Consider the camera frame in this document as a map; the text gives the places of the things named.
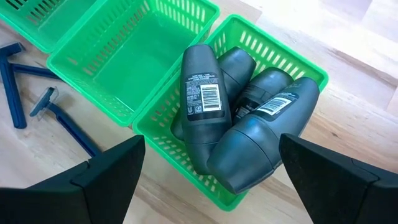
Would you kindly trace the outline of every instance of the deodorant cap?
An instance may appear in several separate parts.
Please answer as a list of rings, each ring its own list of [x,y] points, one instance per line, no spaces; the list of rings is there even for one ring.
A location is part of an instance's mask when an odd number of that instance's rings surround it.
[[[184,130],[182,129],[181,110],[178,110],[175,114],[172,124],[170,125],[170,131],[180,141],[184,141]]]
[[[256,69],[256,62],[246,51],[233,47],[218,58],[218,63],[224,72],[228,101],[231,103],[249,83]]]
[[[250,114],[225,133],[214,148],[207,166],[220,184],[234,194],[243,193],[263,181],[274,173],[280,163],[278,155],[272,152],[266,154],[251,136],[242,132],[244,130],[261,133],[267,141],[267,148],[275,149],[279,142],[265,123]]]
[[[302,77],[244,116],[214,148],[207,162],[211,174],[234,194],[270,176],[282,163],[280,135],[301,134],[319,93],[314,80]]]
[[[199,175],[211,175],[207,167],[207,160],[211,156],[211,152],[213,152],[214,147],[217,145],[216,143],[208,143],[208,144],[190,144],[185,143],[185,150],[188,155],[194,155],[195,157],[190,157],[190,161],[195,172]]]
[[[213,60],[213,57],[209,57],[210,52],[213,52],[213,49],[207,44],[196,44],[188,47],[184,51],[183,58],[185,61],[181,66],[181,74],[203,73],[203,68],[205,68],[207,72],[221,74],[217,60]],[[201,55],[202,57],[200,60],[197,60],[196,57],[190,57],[190,55]]]
[[[269,67],[254,77],[249,85],[265,90],[265,94],[270,98],[292,84],[292,82],[293,78],[285,71]]]

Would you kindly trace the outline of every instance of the barcode label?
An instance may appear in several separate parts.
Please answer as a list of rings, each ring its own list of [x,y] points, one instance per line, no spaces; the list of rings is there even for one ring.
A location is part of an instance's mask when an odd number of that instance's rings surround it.
[[[272,116],[278,113],[285,106],[289,105],[289,103],[291,102],[292,102],[291,100],[285,98],[275,97],[274,99],[268,101],[268,103],[262,105],[257,110],[266,112],[267,114]]]
[[[220,91],[217,84],[201,85],[203,112],[221,110]]]

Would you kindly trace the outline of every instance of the basket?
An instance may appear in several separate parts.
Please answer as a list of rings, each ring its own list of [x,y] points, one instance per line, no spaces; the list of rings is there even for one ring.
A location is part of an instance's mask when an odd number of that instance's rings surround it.
[[[50,53],[96,0],[3,0],[0,19]]]
[[[247,51],[257,62],[255,75],[266,67],[278,67],[294,79],[305,76],[314,79],[321,90],[328,83],[325,71],[275,40],[254,24],[240,16],[227,18],[205,41],[219,57],[234,46]],[[180,71],[137,117],[133,128],[193,185],[201,190],[222,210],[231,211],[247,194],[233,195],[213,176],[198,175],[192,167],[183,142],[170,132],[170,125],[180,107]]]
[[[206,0],[0,1],[0,18],[52,53],[49,69],[121,126],[132,124],[219,14]]]

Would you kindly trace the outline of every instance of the light wood surface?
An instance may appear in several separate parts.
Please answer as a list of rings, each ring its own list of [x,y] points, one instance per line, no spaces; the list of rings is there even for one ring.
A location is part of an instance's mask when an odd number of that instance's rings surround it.
[[[398,172],[398,2],[396,0],[213,0],[215,26],[238,13],[309,58],[330,76],[304,139]],[[26,52],[10,59],[35,66],[47,56],[0,22],[0,45],[20,41]],[[48,86],[59,105],[107,149],[131,137],[68,85],[18,74],[28,114]],[[24,188],[88,155],[54,120],[28,118],[14,129],[0,84],[0,187]],[[150,147],[125,223],[311,223],[285,169],[253,188],[233,212],[213,205]]]

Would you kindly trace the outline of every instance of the razor head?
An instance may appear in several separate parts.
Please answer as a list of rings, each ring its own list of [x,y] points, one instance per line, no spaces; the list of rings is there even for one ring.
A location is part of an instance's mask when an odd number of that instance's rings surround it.
[[[29,116],[36,116],[38,120],[41,120],[49,105],[54,103],[58,96],[59,91],[57,87],[48,87],[32,107]]]
[[[24,46],[19,42],[3,45],[0,47],[0,57],[8,57],[23,50]]]
[[[314,224],[397,223],[398,174],[289,134],[279,151]]]

